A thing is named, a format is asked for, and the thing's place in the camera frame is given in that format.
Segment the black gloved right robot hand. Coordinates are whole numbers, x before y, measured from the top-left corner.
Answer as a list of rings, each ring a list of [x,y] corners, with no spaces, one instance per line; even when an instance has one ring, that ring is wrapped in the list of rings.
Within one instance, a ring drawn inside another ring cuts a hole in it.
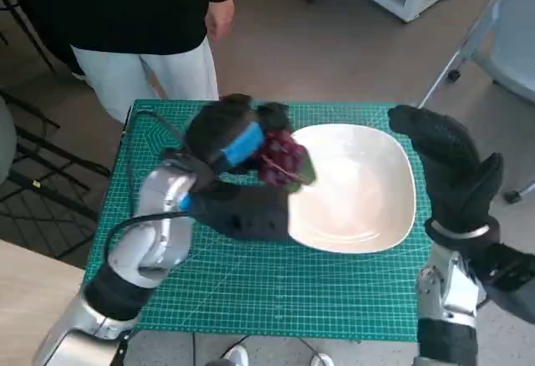
[[[402,104],[388,116],[390,128],[407,136],[420,157],[432,219],[458,234],[486,225],[502,184],[503,156],[481,160],[467,129],[448,115]]]

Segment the person's hand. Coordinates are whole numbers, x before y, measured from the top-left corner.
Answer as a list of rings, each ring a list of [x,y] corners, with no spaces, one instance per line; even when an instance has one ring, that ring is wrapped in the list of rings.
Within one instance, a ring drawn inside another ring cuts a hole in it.
[[[209,3],[206,13],[206,28],[212,41],[225,37],[232,26],[235,6],[233,0]]]

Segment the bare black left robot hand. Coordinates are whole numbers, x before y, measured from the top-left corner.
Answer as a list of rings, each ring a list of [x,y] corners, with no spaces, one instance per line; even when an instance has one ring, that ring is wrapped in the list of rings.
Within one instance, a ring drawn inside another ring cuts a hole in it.
[[[186,152],[215,174],[245,174],[260,168],[259,150],[268,136],[291,130],[288,106],[255,104],[246,94],[229,94],[205,105],[190,122],[183,145]]]

